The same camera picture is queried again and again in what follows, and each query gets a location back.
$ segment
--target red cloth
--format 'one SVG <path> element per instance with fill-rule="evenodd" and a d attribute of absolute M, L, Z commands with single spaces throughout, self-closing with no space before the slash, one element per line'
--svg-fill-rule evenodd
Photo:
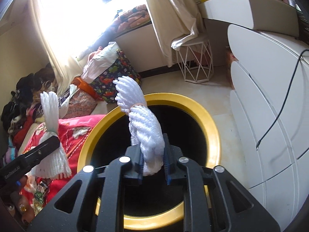
<path fill-rule="evenodd" d="M 91 130 L 95 125 L 104 117 L 105 115 L 89 115 L 84 117 L 77 117 L 71 119 L 59 119 L 59 139 L 63 145 L 63 148 L 68 156 L 69 166 L 72 170 L 72 177 L 77 174 L 77 162 L 82 146 L 86 138 L 88 137 Z M 37 146 L 39 144 L 40 138 L 46 132 L 45 123 L 39 125 L 32 138 L 28 142 L 24 153 L 30 150 L 32 146 Z M 45 205 L 59 192 L 61 188 L 71 178 L 53 180 L 49 184 L 49 193 L 46 197 Z M 21 194 L 26 196 L 30 204 L 32 204 L 32 199 L 34 198 L 32 193 L 27 192 L 22 189 Z"/>
<path fill-rule="evenodd" d="M 13 145 L 16 147 L 17 150 L 20 149 L 21 144 L 23 143 L 27 135 L 27 132 L 29 131 L 32 124 L 33 124 L 32 116 L 28 116 L 26 122 L 23 125 L 23 128 L 20 129 L 20 131 L 15 134 L 13 138 Z"/>

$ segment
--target white rope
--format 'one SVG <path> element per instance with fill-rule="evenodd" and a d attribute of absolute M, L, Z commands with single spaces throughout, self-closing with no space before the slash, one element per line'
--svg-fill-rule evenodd
<path fill-rule="evenodd" d="M 59 126 L 59 109 L 58 97 L 53 91 L 41 93 L 41 104 L 45 117 L 45 126 L 47 132 L 41 137 L 39 144 L 46 141 L 51 136 L 58 136 Z M 45 157 L 40 164 L 32 168 L 31 174 L 36 177 L 62 179 L 70 177 L 72 171 L 69 167 L 68 158 L 65 154 L 63 146 Z"/>
<path fill-rule="evenodd" d="M 156 116 L 148 109 L 140 86 L 130 77 L 113 81 L 121 111 L 129 115 L 131 145 L 140 145 L 144 156 L 143 175 L 157 173 L 163 165 L 164 140 Z"/>

